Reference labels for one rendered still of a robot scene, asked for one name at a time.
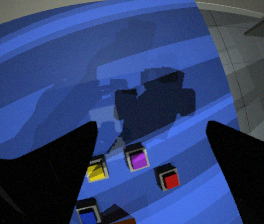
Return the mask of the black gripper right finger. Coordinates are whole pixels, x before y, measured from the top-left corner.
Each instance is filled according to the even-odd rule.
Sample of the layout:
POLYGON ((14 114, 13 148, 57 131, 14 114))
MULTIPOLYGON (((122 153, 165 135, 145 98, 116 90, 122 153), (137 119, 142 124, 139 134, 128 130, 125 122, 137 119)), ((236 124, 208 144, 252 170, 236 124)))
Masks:
POLYGON ((264 224, 264 141, 209 120, 205 129, 244 224, 264 224))

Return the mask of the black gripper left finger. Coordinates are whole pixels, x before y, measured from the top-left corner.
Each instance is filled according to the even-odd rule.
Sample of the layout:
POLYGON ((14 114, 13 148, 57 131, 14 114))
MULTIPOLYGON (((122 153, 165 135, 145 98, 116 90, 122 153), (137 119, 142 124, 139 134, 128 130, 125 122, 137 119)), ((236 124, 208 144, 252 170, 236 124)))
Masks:
POLYGON ((89 121, 18 159, 0 159, 0 197, 28 224, 69 224, 96 137, 89 121))

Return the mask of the purple button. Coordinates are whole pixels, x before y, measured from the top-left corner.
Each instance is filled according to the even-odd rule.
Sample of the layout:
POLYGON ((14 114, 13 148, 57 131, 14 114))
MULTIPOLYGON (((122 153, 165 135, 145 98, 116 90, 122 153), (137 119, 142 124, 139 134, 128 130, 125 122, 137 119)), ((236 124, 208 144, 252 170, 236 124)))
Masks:
POLYGON ((125 151, 125 156, 127 156, 128 167, 131 172, 151 167, 151 165, 149 165, 147 151, 145 151, 145 147, 143 147, 143 145, 128 149, 128 151, 125 151))

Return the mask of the yellow button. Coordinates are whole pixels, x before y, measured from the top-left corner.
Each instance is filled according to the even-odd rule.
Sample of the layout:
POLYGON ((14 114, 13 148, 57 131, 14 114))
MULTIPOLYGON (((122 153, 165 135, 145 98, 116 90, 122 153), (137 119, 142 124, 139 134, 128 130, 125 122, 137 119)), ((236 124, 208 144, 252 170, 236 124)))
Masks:
POLYGON ((105 165, 104 155, 89 161, 89 167, 87 172, 85 172, 85 176, 87 176, 89 183, 108 179, 109 171, 107 165, 105 165))

